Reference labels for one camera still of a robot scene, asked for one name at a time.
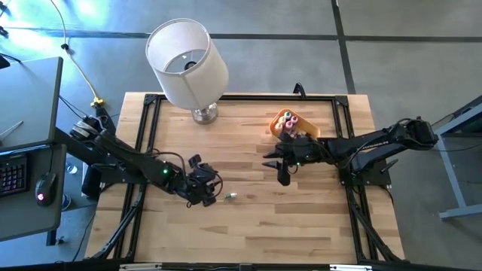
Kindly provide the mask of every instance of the gray floor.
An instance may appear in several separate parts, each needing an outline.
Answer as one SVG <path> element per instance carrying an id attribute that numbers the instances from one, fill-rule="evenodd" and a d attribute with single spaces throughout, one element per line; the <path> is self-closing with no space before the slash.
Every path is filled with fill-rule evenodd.
<path id="1" fill-rule="evenodd" d="M 56 3 L 68 29 L 151 32 L 166 20 L 189 17 L 211 33 L 335 35 L 329 0 L 77 0 Z M 476 0 L 339 0 L 346 35 L 478 36 L 482 2 Z M 49 1 L 10 0 L 0 26 L 61 29 Z M 61 38 L 9 28 L 0 52 L 20 59 L 63 56 Z M 69 38 L 111 114 L 120 111 L 127 91 L 160 91 L 145 60 L 143 38 Z M 300 81 L 309 93 L 347 93 L 337 41 L 216 40 L 230 70 L 231 92 L 290 93 Z M 369 95 L 375 124 L 402 117 L 429 122 L 479 96 L 480 43 L 348 42 L 357 93 Z M 92 95 L 65 58 L 61 94 L 92 112 Z M 68 130 L 75 116 L 63 105 L 57 126 Z M 390 174 L 395 211 L 407 259 L 415 263 L 480 269 L 482 215 L 441 222 L 438 213 L 456 207 L 436 151 L 407 151 Z M 480 185 L 465 184 L 469 202 L 480 202 Z M 60 234 L 68 242 L 43 248 L 44 234 L 0 243 L 2 251 L 40 247 L 40 252 L 0 254 L 0 266 L 72 260 L 93 208 L 63 215 Z"/>

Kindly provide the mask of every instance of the wooden table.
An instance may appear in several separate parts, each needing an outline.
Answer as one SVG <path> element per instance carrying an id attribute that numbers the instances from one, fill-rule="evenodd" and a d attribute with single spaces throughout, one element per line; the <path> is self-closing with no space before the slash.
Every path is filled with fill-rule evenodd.
<path id="1" fill-rule="evenodd" d="M 126 93 L 120 113 L 117 136 L 132 146 L 144 95 Z M 348 98 L 355 134 L 373 131 L 368 97 Z M 148 186 L 136 262 L 355 263 L 346 194 L 335 167 L 304 166 L 291 177 L 291 185 L 283 187 L 276 171 L 261 165 L 266 161 L 262 155 L 277 141 L 267 125 L 283 108 L 320 127 L 322 136 L 336 136 L 329 103 L 220 101 L 218 106 L 218 119 L 202 126 L 192 121 L 189 111 L 163 102 L 154 146 L 177 152 L 185 160 L 201 154 L 203 162 L 224 179 L 221 195 L 237 193 L 237 198 L 230 201 L 220 196 L 208 208 L 187 209 L 182 198 Z M 152 111 L 147 123 L 151 123 Z M 164 158 L 178 164 L 176 157 Z M 86 257 L 95 254 L 117 227 L 125 190 L 126 185 L 116 184 L 101 195 Z M 367 187 L 367 196 L 375 229 L 403 258 L 388 194 L 379 187 Z M 368 255 L 365 232 L 361 232 Z"/>

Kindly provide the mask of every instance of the orange tray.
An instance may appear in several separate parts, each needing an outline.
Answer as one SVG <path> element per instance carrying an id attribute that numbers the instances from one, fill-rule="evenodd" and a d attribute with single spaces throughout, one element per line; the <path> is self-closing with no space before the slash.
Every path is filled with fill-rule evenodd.
<path id="1" fill-rule="evenodd" d="M 294 130 L 297 131 L 297 132 L 305 132 L 305 133 L 309 133 L 311 135 L 311 137 L 313 139 L 316 139 L 318 137 L 321 137 L 322 136 L 322 132 L 320 131 L 320 129 L 318 127 L 316 127 L 315 125 L 313 125 L 312 123 L 310 123 L 308 120 L 304 119 L 303 117 L 301 117 L 299 114 L 296 114 L 294 111 L 292 111 L 291 109 L 282 109 L 277 115 L 276 117 L 273 119 L 273 121 L 271 121 L 270 123 L 270 131 L 271 131 L 271 134 L 275 137 L 279 137 L 279 134 L 280 132 L 279 131 L 276 131 L 274 129 L 274 126 L 278 123 L 278 119 L 283 116 L 285 114 L 285 112 L 290 112 L 291 113 L 291 116 L 296 116 L 298 117 L 298 122 L 296 123 L 296 126 L 294 127 Z"/>

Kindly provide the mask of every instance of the lamp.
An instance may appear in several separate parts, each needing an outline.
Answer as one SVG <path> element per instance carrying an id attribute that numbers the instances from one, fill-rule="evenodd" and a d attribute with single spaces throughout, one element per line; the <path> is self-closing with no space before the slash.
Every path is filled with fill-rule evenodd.
<path id="1" fill-rule="evenodd" d="M 190 19 L 170 20 L 152 32 L 145 53 L 173 105 L 191 110 L 198 123 L 216 119 L 215 102 L 226 90 L 229 74 L 203 25 Z"/>

